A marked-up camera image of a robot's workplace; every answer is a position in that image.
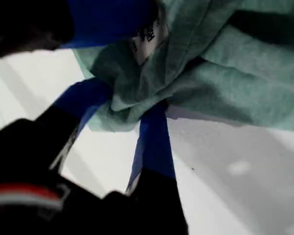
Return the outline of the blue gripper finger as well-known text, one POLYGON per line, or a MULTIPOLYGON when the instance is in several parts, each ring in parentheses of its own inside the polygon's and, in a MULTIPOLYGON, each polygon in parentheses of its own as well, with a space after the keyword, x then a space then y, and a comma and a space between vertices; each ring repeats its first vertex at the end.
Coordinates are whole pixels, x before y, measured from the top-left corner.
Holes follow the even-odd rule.
POLYGON ((0 0, 0 58, 105 46, 141 33, 157 17, 155 0, 0 0))
POLYGON ((51 168, 60 167, 87 122, 111 98, 112 90, 106 83, 87 79, 71 85, 38 117, 55 140, 51 168))
POLYGON ((141 117, 127 190, 144 235, 187 235, 165 114, 159 102, 141 117))

